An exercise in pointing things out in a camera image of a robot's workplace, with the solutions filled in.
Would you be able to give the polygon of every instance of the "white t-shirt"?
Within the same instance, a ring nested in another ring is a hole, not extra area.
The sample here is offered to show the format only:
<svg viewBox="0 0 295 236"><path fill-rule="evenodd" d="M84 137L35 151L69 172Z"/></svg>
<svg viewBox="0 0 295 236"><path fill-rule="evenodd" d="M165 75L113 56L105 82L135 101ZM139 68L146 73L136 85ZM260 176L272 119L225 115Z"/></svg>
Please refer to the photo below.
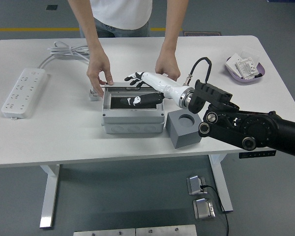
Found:
<svg viewBox="0 0 295 236"><path fill-rule="evenodd" d="M152 0L90 0L94 18L122 30L144 26L152 12Z"/></svg>

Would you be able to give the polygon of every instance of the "hand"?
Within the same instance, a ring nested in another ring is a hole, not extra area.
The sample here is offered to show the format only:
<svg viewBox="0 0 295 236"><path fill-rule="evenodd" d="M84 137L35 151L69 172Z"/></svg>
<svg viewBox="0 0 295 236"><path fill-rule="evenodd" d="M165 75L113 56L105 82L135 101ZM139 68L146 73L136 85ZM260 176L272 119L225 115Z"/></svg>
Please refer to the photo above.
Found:
<svg viewBox="0 0 295 236"><path fill-rule="evenodd" d="M174 81L180 77L180 71L175 57L175 51L161 50L156 61L155 72L157 74L167 74Z"/></svg>
<svg viewBox="0 0 295 236"><path fill-rule="evenodd" d="M109 59L102 48L90 53L87 76L98 95L103 97L104 92L100 85L104 85L105 82L99 78L101 71L104 71L107 83L113 85L114 81L110 73Z"/></svg>

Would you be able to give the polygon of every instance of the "purple bowl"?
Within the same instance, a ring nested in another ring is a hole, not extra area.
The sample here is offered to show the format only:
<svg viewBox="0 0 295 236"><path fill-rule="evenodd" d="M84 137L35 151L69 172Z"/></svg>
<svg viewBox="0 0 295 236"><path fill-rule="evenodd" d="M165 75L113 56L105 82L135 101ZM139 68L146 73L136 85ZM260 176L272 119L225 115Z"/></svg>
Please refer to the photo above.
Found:
<svg viewBox="0 0 295 236"><path fill-rule="evenodd" d="M231 71L229 68L227 68L227 67L226 67L226 69L229 71L229 73L232 75L232 77L233 77L235 80L237 80L237 81L239 81L239 82L242 82L242 83L248 83L248 82L258 81L258 80L260 80L260 79L265 75L265 73L266 73L264 67L263 67L260 63L258 63L258 65L257 65L257 70L258 70L259 73L262 74L262 76L260 76L260 77L258 77L258 78L252 78L252 79L249 79L249 80L245 80L245 79L243 79L243 78L241 78L241 77L238 77L234 72L232 72L232 71Z"/></svg>

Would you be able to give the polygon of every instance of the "table leg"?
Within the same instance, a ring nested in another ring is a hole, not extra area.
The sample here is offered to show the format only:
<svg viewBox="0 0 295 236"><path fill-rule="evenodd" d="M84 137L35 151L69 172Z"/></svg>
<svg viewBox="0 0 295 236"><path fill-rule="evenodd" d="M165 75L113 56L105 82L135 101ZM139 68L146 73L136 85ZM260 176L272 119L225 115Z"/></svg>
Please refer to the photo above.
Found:
<svg viewBox="0 0 295 236"><path fill-rule="evenodd" d="M40 167L47 173L48 177L39 227L48 228L51 227L53 222L60 165L44 165Z"/></svg>
<svg viewBox="0 0 295 236"><path fill-rule="evenodd" d="M209 155L210 163L215 179L215 185L220 196L225 211L232 211L233 206L230 195L228 193L227 185L225 182L221 161L224 159L226 154L211 154Z"/></svg>

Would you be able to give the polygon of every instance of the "power cord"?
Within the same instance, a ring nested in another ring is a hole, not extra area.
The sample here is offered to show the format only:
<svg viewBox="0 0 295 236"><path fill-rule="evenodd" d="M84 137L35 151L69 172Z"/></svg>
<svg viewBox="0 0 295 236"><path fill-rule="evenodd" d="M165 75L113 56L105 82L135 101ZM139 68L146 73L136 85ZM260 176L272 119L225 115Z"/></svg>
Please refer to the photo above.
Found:
<svg viewBox="0 0 295 236"><path fill-rule="evenodd" d="M191 81L191 78L192 78L192 74L193 74L193 71L195 70L196 66L199 64L199 62L205 60L207 63L208 63L208 69L207 69L207 73L206 73L206 82L208 81L208 78L210 76L210 73L211 73L211 69L212 69L212 62L210 61L209 58L207 57L204 57L204 58L200 58L199 60L196 61L196 63L193 65L192 69L191 69L191 72L190 74L188 75L187 79L186 79L186 82L183 84L183 85L189 85L190 81Z"/></svg>
<svg viewBox="0 0 295 236"><path fill-rule="evenodd" d="M224 212L224 214L225 214L226 223L227 223L227 233L226 233L226 236L228 236L229 231L230 231L230 226L229 226L228 218L227 218L227 214L226 214L225 209L224 209L224 207L223 207L223 204L222 204L222 201L221 201L221 199L220 199L220 196L218 195L218 193L217 193L217 191L215 190L215 188L213 188L213 187L210 186L210 185L200 185L200 188L201 188L201 189L204 189L204 188L212 188L212 189L214 190L214 192L216 193L217 198L218 198L218 201L219 201L219 204L221 205L222 210L223 210L223 212Z"/></svg>
<svg viewBox="0 0 295 236"><path fill-rule="evenodd" d="M47 57L39 66L38 68L42 68L44 64L51 61L52 57L54 58L71 58L76 57L78 59L83 59L89 61L89 48L87 45L77 45L77 46L69 46L66 43L61 41L54 42L54 47L48 48L47 50L50 51L50 56Z"/></svg>

